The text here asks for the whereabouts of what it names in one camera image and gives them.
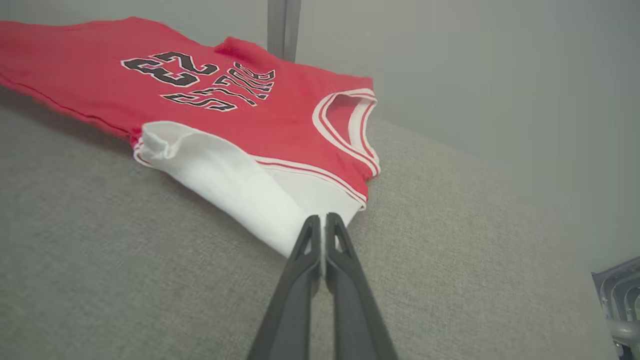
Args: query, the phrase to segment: white fabric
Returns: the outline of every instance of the white fabric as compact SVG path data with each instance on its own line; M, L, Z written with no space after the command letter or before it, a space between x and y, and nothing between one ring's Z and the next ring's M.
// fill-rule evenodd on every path
M225 139L177 122L145 124L134 157L200 194L284 256L308 216L335 212L348 224L362 206L333 183L264 168Z

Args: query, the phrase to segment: metal frame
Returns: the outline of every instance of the metal frame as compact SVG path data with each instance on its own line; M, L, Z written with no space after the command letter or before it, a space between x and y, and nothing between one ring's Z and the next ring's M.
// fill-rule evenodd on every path
M275 56L295 62L298 45L301 0L269 0L267 50Z

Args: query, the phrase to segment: red jersey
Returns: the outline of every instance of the red jersey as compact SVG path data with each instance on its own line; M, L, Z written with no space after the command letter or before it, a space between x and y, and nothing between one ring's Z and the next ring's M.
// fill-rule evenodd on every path
M235 38L200 45L151 20L0 22L0 83L143 146L168 120L226 139L268 168L339 186L364 206L380 171L365 137L369 78L290 63Z

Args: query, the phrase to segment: basketball jersey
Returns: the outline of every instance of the basketball jersey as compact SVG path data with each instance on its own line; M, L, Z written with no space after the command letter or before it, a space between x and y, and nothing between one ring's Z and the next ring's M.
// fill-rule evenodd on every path
M130 141L288 255L308 215L367 201L372 80L235 38L202 46L151 20L0 22L0 83Z

